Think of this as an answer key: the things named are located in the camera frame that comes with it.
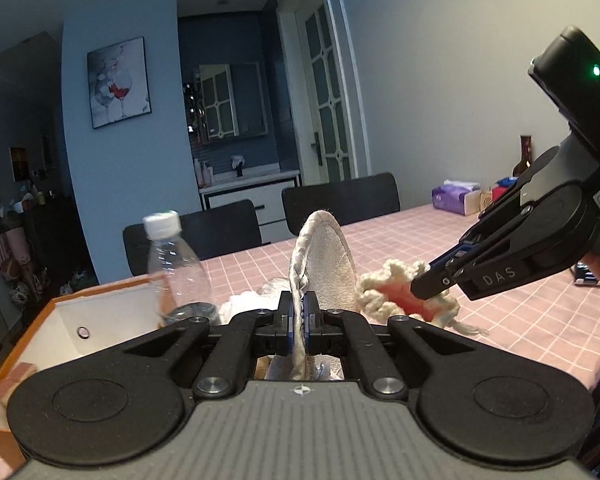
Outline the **wall mirror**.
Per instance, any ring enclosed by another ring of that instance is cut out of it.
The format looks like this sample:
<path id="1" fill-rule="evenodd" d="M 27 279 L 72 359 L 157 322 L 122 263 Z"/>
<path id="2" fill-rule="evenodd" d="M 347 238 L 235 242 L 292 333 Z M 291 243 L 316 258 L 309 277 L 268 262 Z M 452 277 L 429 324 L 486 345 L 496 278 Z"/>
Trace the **wall mirror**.
<path id="1" fill-rule="evenodd" d="M 194 73 L 189 117 L 202 144 L 268 134 L 263 78 L 257 63 L 201 64 Z"/>

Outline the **orange storage box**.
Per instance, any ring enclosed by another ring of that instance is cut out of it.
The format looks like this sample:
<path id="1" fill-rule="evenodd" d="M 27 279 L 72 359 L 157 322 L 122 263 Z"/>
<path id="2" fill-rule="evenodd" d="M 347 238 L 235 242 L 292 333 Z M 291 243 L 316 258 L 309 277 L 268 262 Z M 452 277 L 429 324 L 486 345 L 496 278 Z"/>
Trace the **orange storage box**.
<path id="1" fill-rule="evenodd" d="M 155 330 L 155 307 L 147 278 L 128 278 L 50 300 L 0 368 L 0 389 L 21 362 L 45 370 Z M 0 479 L 22 464 L 0 402 Z"/>

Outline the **wine glass wall picture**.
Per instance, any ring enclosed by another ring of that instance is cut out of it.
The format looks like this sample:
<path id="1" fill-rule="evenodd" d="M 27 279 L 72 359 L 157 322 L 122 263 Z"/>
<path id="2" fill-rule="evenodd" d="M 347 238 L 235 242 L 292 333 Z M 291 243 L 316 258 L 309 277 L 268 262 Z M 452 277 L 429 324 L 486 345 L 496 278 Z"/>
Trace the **wine glass wall picture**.
<path id="1" fill-rule="evenodd" d="M 94 129 L 151 112 L 143 37 L 88 52 L 86 62 Z"/>

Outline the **red box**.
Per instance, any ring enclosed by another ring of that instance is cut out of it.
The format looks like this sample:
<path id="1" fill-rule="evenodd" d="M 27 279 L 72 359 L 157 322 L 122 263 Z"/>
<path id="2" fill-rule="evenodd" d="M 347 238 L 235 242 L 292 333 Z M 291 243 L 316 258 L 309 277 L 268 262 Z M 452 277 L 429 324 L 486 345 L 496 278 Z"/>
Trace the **red box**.
<path id="1" fill-rule="evenodd" d="M 517 183 L 517 177 L 507 177 L 498 180 L 494 188 L 491 188 L 491 198 L 496 202 L 503 194 Z"/>

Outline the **purple tissue pack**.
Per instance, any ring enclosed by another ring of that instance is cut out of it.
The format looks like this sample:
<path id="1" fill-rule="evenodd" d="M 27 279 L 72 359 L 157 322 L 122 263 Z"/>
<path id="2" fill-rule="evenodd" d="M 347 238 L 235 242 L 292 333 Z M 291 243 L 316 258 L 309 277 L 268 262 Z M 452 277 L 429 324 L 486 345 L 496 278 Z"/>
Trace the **purple tissue pack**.
<path id="1" fill-rule="evenodd" d="M 481 184 L 470 181 L 445 180 L 431 191 L 434 208 L 470 216 L 480 210 Z"/>

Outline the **white cloth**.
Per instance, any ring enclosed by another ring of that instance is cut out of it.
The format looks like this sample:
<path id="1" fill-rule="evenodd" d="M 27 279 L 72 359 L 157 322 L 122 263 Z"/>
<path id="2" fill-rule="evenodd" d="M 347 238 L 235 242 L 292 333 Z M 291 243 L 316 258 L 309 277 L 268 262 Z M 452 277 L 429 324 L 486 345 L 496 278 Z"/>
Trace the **white cloth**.
<path id="1" fill-rule="evenodd" d="M 309 310 L 302 304 L 314 292 L 323 310 L 356 311 L 354 260 L 335 217 L 328 211 L 310 214 L 294 244 L 286 278 L 274 278 L 259 290 L 230 296 L 220 307 L 223 324 L 254 309 L 275 310 L 280 295 L 291 293 L 291 352 L 289 356 L 264 356 L 257 360 L 254 377 L 273 380 L 341 380 L 340 361 L 333 356 L 310 356 L 303 342 Z"/>

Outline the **black chair right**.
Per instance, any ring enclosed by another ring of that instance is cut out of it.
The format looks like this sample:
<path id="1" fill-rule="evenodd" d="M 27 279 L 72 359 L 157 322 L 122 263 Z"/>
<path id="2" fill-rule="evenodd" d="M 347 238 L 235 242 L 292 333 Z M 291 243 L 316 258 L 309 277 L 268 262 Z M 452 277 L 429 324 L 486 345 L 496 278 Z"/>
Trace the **black chair right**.
<path id="1" fill-rule="evenodd" d="M 340 226 L 401 210 L 396 180 L 390 172 L 376 176 L 285 188 L 282 201 L 291 234 L 298 236 L 314 211 L 330 212 Z"/>

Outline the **black chair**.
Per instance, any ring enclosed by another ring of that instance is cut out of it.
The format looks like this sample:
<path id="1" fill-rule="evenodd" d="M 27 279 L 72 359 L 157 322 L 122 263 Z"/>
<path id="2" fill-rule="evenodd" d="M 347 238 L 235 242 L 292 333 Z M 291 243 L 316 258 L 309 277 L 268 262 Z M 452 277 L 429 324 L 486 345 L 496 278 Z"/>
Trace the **black chair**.
<path id="1" fill-rule="evenodd" d="M 183 238 L 200 260 L 263 245 L 257 211 L 251 200 L 184 214 L 180 219 Z M 141 223 L 127 226 L 122 238 L 131 274 L 146 274 L 150 241 L 144 226 Z"/>
<path id="2" fill-rule="evenodd" d="M 314 211 L 330 212 L 340 226 L 401 210 L 396 180 L 390 172 L 376 176 L 285 188 L 282 201 L 291 234 L 298 236 Z"/>

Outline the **small wooden box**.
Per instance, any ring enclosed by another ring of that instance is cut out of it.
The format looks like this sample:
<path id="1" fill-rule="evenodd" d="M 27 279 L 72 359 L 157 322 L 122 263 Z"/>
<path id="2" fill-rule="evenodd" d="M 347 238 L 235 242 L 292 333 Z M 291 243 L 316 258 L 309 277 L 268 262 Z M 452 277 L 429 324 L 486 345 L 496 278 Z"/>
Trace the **small wooden box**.
<path id="1" fill-rule="evenodd" d="M 479 211 L 483 212 L 493 203 L 493 193 L 491 190 L 481 191 L 479 195 Z"/>

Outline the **white chunky yarn piece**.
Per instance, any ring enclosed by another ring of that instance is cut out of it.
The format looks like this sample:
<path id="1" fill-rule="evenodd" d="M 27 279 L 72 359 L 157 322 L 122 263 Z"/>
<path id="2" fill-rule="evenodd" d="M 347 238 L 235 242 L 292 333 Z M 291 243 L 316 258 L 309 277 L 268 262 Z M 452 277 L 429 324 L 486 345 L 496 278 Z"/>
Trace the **white chunky yarn piece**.
<path id="1" fill-rule="evenodd" d="M 430 265 L 423 261 L 406 264 L 388 259 L 380 270 L 361 274 L 355 287 L 358 310 L 380 324 L 386 324 L 392 316 L 406 315 L 464 336 L 488 336 L 487 330 L 457 319 L 460 303 L 448 290 L 427 300 L 413 295 L 412 281 L 429 269 Z"/>

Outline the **white glass door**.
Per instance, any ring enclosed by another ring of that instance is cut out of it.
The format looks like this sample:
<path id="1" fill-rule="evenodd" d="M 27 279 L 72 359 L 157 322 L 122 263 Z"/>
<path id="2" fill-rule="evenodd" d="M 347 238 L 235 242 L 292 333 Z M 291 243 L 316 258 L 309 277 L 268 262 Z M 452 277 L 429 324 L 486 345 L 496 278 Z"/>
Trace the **white glass door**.
<path id="1" fill-rule="evenodd" d="M 362 176 L 327 0 L 297 0 L 278 12 L 278 24 L 302 182 Z"/>

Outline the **clear plastic water bottle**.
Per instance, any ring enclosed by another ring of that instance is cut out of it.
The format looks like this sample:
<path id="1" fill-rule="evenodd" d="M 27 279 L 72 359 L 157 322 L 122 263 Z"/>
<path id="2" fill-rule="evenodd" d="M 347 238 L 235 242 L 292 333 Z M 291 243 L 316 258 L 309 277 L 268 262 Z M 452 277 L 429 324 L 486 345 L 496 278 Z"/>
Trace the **clear plastic water bottle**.
<path id="1" fill-rule="evenodd" d="M 150 244 L 147 275 L 156 296 L 159 325 L 186 318 L 206 318 L 212 326 L 220 325 L 208 274 L 183 238 L 178 213 L 150 214 L 143 225 Z"/>

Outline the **white cabinet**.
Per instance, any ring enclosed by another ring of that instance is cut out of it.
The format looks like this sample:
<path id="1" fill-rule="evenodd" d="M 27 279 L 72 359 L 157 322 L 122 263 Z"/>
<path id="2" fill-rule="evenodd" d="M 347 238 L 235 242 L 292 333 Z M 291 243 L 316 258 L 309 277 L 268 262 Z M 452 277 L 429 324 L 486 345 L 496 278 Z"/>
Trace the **white cabinet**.
<path id="1" fill-rule="evenodd" d="M 258 218 L 263 243 L 277 243 L 294 236 L 288 229 L 282 194 L 285 188 L 298 188 L 298 170 L 269 172 L 215 183 L 200 190 L 204 210 L 250 200 Z"/>

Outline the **black chair left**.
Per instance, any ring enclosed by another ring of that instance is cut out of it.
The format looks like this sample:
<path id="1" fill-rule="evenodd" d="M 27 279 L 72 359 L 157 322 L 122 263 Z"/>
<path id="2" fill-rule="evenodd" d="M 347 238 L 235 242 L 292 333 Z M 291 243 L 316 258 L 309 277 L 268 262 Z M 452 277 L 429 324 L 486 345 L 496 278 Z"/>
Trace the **black chair left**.
<path id="1" fill-rule="evenodd" d="M 200 260 L 263 245 L 257 211 L 251 200 L 184 214 L 180 219 L 183 238 Z M 144 226 L 141 223 L 127 226 L 122 238 L 131 274 L 146 274 L 150 241 Z"/>

